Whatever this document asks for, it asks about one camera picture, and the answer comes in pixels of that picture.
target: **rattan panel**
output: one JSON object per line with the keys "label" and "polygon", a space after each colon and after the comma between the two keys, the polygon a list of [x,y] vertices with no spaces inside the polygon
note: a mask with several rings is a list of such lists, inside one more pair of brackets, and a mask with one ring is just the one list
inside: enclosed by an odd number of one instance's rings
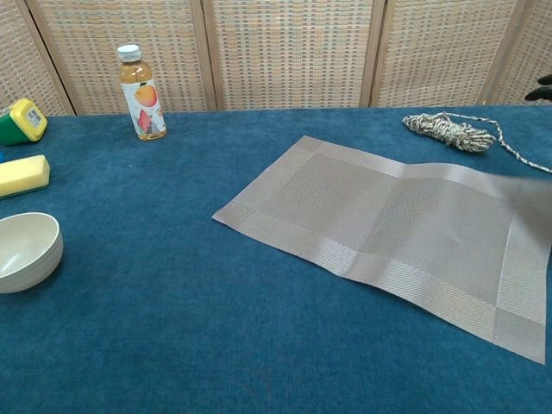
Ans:
{"label": "rattan panel", "polygon": [[516,3],[392,0],[373,104],[476,104]]}
{"label": "rattan panel", "polygon": [[42,45],[37,46],[30,33],[33,29],[13,0],[0,0],[0,107],[28,97],[45,115],[68,114],[37,49]]}
{"label": "rattan panel", "polygon": [[226,109],[359,105],[371,1],[206,1]]}
{"label": "rattan panel", "polygon": [[189,1],[40,0],[49,48],[85,114],[127,112],[116,49],[141,46],[154,70],[163,109],[206,110]]}
{"label": "rattan panel", "polygon": [[[549,0],[535,1],[504,70],[505,76],[493,100],[496,104],[523,103],[525,95],[539,86],[536,80],[552,73],[552,3]],[[551,102],[540,100],[535,104]]]}

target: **plastic bottle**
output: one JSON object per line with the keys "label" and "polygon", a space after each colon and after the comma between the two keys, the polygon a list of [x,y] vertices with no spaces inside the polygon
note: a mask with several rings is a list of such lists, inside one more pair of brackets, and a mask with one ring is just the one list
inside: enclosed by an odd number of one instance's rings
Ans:
{"label": "plastic bottle", "polygon": [[117,54],[122,62],[119,80],[138,137],[149,141],[165,136],[165,120],[152,69],[141,60],[140,47],[124,45],[117,49]]}

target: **white bottle cap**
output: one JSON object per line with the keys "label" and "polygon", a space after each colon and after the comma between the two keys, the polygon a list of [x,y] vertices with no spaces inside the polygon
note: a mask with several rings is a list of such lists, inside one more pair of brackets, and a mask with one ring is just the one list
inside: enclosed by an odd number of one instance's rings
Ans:
{"label": "white bottle cap", "polygon": [[117,49],[121,62],[136,62],[141,59],[141,50],[138,45],[124,45]]}

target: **blue tablecloth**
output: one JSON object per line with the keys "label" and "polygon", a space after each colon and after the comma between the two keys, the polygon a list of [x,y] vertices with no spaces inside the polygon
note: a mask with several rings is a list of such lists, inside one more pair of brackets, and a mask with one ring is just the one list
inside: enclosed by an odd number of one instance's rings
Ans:
{"label": "blue tablecloth", "polygon": [[[552,364],[210,218],[302,135],[550,179],[498,144],[466,154],[401,124],[438,110],[168,114],[152,142],[128,116],[59,117],[41,142],[4,148],[45,154],[52,174],[0,200],[0,217],[50,213],[66,250],[40,285],[0,296],[0,412],[552,412]],[[452,111],[498,120],[552,165],[551,107]]]}

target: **beige bowl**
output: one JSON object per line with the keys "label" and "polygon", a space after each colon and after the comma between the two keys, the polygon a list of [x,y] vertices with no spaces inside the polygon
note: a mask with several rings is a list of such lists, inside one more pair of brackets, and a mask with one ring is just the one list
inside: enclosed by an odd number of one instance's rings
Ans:
{"label": "beige bowl", "polygon": [[60,224],[44,213],[0,220],[0,293],[19,292],[47,278],[63,254]]}

